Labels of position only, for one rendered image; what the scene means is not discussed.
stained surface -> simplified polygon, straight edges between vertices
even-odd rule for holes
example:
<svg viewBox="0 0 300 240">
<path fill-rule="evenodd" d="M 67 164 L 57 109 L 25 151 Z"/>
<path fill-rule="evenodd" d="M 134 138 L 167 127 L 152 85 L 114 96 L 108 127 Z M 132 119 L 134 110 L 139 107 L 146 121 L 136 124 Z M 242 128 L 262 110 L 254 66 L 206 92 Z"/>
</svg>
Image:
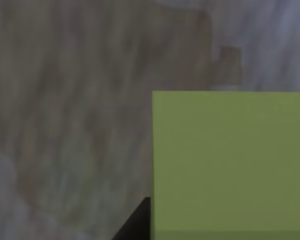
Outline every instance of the stained surface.
<svg viewBox="0 0 300 240">
<path fill-rule="evenodd" d="M 300 90 L 300 37 L 270 41 L 297 25 L 300 4 L 280 2 L 0 0 L 0 153 L 24 204 L 110 239 L 151 194 L 152 90 L 222 89 L 243 75 L 244 89 Z M 244 52 L 231 47 L 244 41 Z"/>
</svg>

green square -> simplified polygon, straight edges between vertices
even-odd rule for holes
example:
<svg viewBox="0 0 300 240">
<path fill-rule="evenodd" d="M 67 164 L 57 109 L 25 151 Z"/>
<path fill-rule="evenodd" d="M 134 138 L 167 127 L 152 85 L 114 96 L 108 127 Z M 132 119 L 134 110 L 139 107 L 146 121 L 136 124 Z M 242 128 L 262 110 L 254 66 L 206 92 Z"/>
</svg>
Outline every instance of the green square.
<svg viewBox="0 0 300 240">
<path fill-rule="evenodd" d="M 155 240 L 300 240 L 300 93 L 152 96 Z"/>
</svg>

